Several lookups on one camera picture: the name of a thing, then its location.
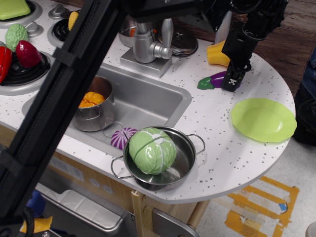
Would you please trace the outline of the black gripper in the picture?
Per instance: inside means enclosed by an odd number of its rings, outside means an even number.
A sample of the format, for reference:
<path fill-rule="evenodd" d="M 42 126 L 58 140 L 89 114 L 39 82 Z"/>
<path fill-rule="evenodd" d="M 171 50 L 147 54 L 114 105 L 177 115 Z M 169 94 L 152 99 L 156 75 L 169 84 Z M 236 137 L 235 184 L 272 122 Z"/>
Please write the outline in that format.
<path fill-rule="evenodd" d="M 246 14 L 245 23 L 233 23 L 222 53 L 228 56 L 230 63 L 226 70 L 221 88 L 235 92 L 241 85 L 245 73 L 251 69 L 250 58 L 257 46 L 284 20 L 287 0 L 234 0 L 231 10 L 237 14 Z"/>

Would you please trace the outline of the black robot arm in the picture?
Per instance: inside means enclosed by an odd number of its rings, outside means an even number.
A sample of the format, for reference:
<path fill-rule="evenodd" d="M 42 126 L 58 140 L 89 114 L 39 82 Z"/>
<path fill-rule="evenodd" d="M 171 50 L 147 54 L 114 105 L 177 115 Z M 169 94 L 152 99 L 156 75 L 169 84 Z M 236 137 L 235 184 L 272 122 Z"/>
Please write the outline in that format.
<path fill-rule="evenodd" d="M 228 11 L 248 14 L 246 23 L 234 23 L 223 48 L 230 64 L 222 88 L 233 92 L 286 6 L 285 0 L 87 0 L 10 146 L 0 150 L 1 236 L 19 234 L 27 201 L 127 15 L 146 23 L 200 14 L 216 31 Z"/>

